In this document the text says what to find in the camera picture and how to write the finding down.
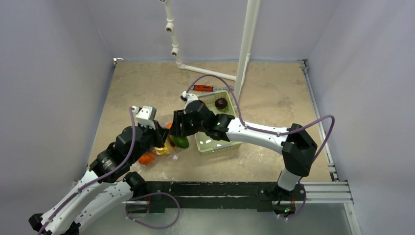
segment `red handle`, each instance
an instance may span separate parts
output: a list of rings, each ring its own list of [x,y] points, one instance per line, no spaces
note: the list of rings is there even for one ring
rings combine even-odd
[[[212,92],[213,91],[213,87],[206,86],[206,85],[195,85],[193,89],[198,92]]]

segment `plastic basket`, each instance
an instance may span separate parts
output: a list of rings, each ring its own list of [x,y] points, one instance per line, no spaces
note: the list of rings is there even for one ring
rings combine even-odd
[[[231,102],[231,98],[229,96],[228,91],[216,91],[216,92],[209,92],[205,94],[198,95],[198,98],[203,101],[206,106],[214,112],[215,114],[229,114],[236,116],[235,109]],[[215,107],[215,101],[219,98],[225,98],[228,102],[228,110],[226,112],[221,112]],[[214,141],[209,136],[207,136],[203,132],[198,132],[195,134],[197,149],[201,154],[208,154],[213,153],[216,151],[221,151],[230,148],[239,147],[242,142],[234,142],[234,141]]]

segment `beige table surface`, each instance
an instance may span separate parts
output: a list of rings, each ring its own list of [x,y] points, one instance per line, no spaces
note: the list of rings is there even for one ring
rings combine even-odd
[[[237,69],[237,63],[232,62],[189,64],[228,74],[236,74]],[[131,125],[129,106],[156,107],[156,119],[173,114],[174,110],[184,107],[180,94],[200,75],[179,70],[174,62],[118,63],[89,163]],[[198,84],[224,86],[215,78],[204,78]],[[307,85],[297,63],[249,63],[240,105],[242,117],[252,123],[289,127],[292,123],[305,125],[315,120]],[[320,146],[317,126],[309,128],[308,133]],[[331,181],[324,155],[323,151],[303,181]],[[280,154],[243,143],[238,149],[209,155],[200,155],[193,144],[179,153],[175,161],[158,158],[147,166],[136,163],[130,170],[137,171],[147,181],[276,181],[283,167]]]

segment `white wall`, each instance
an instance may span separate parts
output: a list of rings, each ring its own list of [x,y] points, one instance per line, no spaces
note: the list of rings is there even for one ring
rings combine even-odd
[[[308,58],[340,0],[263,0],[252,59]],[[184,59],[237,60],[247,7],[243,0],[171,0]],[[172,60],[159,0],[87,0],[114,57]]]
[[[1,234],[35,234],[81,176],[112,63],[82,0],[0,1]]]
[[[415,2],[343,0],[309,58],[364,234],[414,234]]]

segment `tomato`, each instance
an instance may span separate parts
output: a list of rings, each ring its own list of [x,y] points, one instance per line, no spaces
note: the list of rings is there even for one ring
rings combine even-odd
[[[141,165],[148,165],[154,160],[154,157],[148,153],[144,153],[139,159],[138,163]]]

